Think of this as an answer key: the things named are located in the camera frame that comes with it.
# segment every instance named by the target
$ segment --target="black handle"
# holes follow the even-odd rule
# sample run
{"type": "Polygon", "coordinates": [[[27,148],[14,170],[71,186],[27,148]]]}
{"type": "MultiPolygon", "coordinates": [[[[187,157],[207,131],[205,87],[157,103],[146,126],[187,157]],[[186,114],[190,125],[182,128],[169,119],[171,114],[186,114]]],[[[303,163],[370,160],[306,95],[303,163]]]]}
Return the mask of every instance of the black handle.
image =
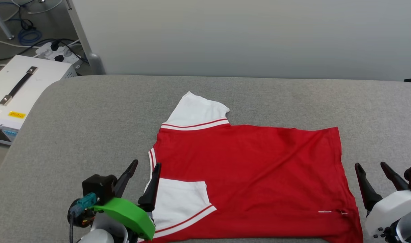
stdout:
{"type": "Polygon", "coordinates": [[[150,183],[148,184],[144,194],[138,200],[139,207],[145,212],[153,211],[156,206],[157,188],[159,186],[161,166],[161,163],[156,164],[153,173],[151,173],[150,183]]]}
{"type": "Polygon", "coordinates": [[[15,85],[15,87],[12,89],[12,91],[9,93],[11,97],[14,97],[16,93],[19,91],[19,89],[22,87],[22,85],[25,84],[25,82],[31,77],[33,74],[25,74],[23,78],[15,85]]]}
{"type": "Polygon", "coordinates": [[[366,172],[359,163],[355,164],[355,173],[357,174],[358,186],[360,186],[361,197],[363,197],[364,208],[372,211],[377,202],[383,199],[377,194],[366,178],[366,172]]]}
{"type": "Polygon", "coordinates": [[[400,177],[400,175],[396,173],[386,162],[381,162],[381,168],[383,169],[384,174],[386,174],[387,179],[392,181],[396,190],[408,190],[408,183],[406,183],[406,181],[400,177]]]}

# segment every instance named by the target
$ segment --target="gray fabric surface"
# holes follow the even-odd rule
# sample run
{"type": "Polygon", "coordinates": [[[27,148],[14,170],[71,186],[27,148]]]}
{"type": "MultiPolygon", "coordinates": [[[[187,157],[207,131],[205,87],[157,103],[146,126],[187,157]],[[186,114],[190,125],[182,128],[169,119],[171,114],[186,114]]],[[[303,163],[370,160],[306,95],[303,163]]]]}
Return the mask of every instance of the gray fabric surface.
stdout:
{"type": "MultiPolygon", "coordinates": [[[[228,106],[233,125],[324,129],[338,126],[342,162],[361,221],[354,172],[360,162],[377,192],[394,191],[379,162],[411,166],[411,83],[228,77],[83,76],[40,96],[0,170],[0,243],[67,242],[67,209],[81,182],[139,166],[124,197],[136,201],[149,178],[147,151],[187,91],[228,106]]],[[[78,239],[86,230],[75,228],[78,239]]],[[[365,242],[374,242],[365,235],[365,242]]],[[[311,239],[212,240],[321,242],[311,239]]],[[[192,240],[190,242],[209,242],[192,240]]]]}

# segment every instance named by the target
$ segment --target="power strip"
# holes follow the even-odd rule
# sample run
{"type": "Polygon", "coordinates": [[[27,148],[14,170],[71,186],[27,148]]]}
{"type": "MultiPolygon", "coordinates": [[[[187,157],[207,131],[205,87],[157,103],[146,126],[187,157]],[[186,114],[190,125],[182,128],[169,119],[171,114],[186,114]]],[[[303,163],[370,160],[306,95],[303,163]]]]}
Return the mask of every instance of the power strip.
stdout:
{"type": "Polygon", "coordinates": [[[45,43],[39,49],[36,50],[35,57],[59,62],[70,63],[75,69],[81,67],[83,63],[75,54],[73,54],[69,48],[65,46],[59,46],[56,51],[51,49],[52,43],[45,43]]]}

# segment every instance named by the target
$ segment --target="red stripe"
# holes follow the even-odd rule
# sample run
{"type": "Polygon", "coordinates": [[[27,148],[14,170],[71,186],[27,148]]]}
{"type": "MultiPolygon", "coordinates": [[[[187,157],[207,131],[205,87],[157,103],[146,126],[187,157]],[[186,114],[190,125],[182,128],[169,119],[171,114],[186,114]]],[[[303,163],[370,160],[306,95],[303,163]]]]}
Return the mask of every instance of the red stripe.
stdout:
{"type": "Polygon", "coordinates": [[[151,152],[151,150],[150,150],[150,156],[151,156],[151,166],[153,166],[151,167],[151,170],[153,170],[154,169],[154,158],[153,158],[153,152],[151,152]]]}
{"type": "Polygon", "coordinates": [[[198,124],[198,125],[185,126],[185,127],[180,127],[180,126],[175,126],[175,125],[170,125],[170,124],[165,124],[165,123],[163,123],[162,126],[170,126],[170,127],[184,129],[184,128],[193,128],[193,127],[197,127],[197,126],[207,125],[207,124],[210,124],[210,123],[216,123],[216,122],[220,122],[221,120],[227,120],[227,119],[223,118],[223,119],[219,119],[219,120],[210,121],[208,123],[202,123],[202,124],[198,124]]]}
{"type": "Polygon", "coordinates": [[[160,229],[160,230],[156,231],[156,233],[162,232],[162,231],[166,231],[167,229],[172,229],[172,228],[177,227],[177,226],[179,226],[179,225],[181,225],[181,224],[184,224],[184,223],[186,223],[187,221],[189,221],[189,220],[193,219],[194,217],[198,216],[200,213],[202,213],[202,212],[204,212],[205,210],[209,209],[211,206],[212,206],[212,205],[206,207],[205,209],[201,210],[199,213],[193,215],[192,217],[190,217],[190,218],[187,219],[187,220],[184,220],[184,221],[181,222],[181,223],[178,223],[178,224],[176,224],[176,225],[174,225],[174,226],[171,226],[171,227],[168,227],[168,228],[165,228],[165,229],[160,229]]]}

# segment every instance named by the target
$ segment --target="green 3d-printed part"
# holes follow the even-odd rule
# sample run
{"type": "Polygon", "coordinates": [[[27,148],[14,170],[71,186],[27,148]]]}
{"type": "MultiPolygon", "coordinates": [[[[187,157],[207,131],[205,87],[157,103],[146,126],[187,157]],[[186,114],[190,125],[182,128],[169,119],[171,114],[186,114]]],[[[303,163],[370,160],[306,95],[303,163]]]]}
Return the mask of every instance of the green 3d-printed part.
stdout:
{"type": "Polygon", "coordinates": [[[139,238],[144,240],[153,239],[156,227],[148,214],[133,204],[131,201],[123,198],[114,197],[103,206],[94,205],[95,211],[103,210],[114,220],[122,223],[125,227],[136,232],[139,238]]]}

